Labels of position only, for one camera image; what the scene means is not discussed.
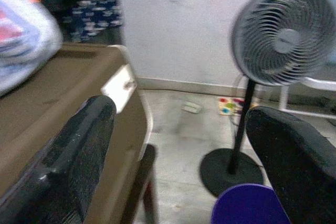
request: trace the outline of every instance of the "black round base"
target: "black round base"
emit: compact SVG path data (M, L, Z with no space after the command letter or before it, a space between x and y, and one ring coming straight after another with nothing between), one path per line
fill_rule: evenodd
M229 174L227 167L232 149L217 149L206 154L199 168L204 186L218 197L227 188L243 184L263 184L262 173L256 162L244 153L239 155L236 174Z

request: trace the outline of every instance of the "patterned cloth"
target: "patterned cloth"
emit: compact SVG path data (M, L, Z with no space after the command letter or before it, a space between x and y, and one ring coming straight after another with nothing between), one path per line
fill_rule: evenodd
M81 0L62 22L73 42L90 40L108 27L122 25L119 0Z

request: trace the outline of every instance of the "white label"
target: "white label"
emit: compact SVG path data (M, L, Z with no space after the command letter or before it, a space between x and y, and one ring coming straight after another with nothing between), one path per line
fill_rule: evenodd
M111 98L120 113L137 87L129 64L122 65L110 80L101 88L101 92Z

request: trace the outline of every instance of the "white wall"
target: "white wall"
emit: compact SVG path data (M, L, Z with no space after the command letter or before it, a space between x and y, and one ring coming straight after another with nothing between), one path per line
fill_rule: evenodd
M248 0L122 0L125 43L139 77L232 86L230 30Z

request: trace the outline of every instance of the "fan stand pole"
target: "fan stand pole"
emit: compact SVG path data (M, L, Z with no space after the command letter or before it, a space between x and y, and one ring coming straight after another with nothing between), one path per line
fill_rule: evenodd
M239 120L239 126L236 133L235 138L235 147L233 148L231 159L229 166L227 168L230 174L236 174L238 168L238 159L240 154L240 147L243 142L244 131L245 131L245 116L249 108L251 107L252 97L254 93L254 89L256 87L256 83L251 79L248 79L246 93L245 93L245 101L242 109L242 114Z
M245 116L250 108L256 83L248 80L245 102L240 117L234 149L221 148L206 154L199 167L204 186L218 197L226 189L244 183L263 184L256 162L240 152L245 130Z

